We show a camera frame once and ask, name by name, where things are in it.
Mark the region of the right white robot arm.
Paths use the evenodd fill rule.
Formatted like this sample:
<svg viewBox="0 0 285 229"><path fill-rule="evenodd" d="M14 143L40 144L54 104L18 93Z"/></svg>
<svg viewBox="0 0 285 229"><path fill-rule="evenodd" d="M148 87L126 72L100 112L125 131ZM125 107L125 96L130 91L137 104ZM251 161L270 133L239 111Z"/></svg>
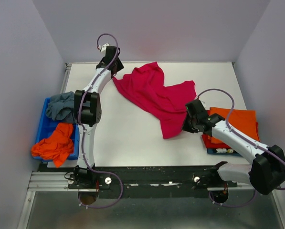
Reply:
<svg viewBox="0 0 285 229"><path fill-rule="evenodd" d="M209 115L198 99L186 104L187 115L183 130L203 133L221 140L246 159L248 165L220 162L209 175L210 183L220 187L226 181L252 185L267 195L285 182L285 157L283 150L274 145L262 144L233 126L219 114Z"/></svg>

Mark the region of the magenta t shirt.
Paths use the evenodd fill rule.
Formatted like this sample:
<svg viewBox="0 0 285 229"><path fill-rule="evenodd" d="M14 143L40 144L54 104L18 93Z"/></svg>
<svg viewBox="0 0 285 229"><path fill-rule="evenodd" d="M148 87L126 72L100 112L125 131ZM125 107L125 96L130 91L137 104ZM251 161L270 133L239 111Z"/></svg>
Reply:
<svg viewBox="0 0 285 229"><path fill-rule="evenodd" d="M113 78L118 92L160 121L164 139L176 137L186 118L186 104L196 97L195 82L164 85L165 75L157 62L134 68L122 79Z"/></svg>

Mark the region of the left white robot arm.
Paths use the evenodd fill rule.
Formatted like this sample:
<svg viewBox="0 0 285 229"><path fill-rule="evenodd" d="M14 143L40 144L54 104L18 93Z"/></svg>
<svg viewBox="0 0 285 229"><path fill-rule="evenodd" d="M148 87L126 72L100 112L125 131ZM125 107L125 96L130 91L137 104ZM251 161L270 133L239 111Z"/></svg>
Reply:
<svg viewBox="0 0 285 229"><path fill-rule="evenodd" d="M95 165L95 130L102 116L100 94L106 84L124 68L119 59L120 49L105 44L99 48L104 55L96 66L90 83L74 93L74 114L79 128L79 154L74 168L74 183L77 187L95 188L97 175L90 169Z"/></svg>

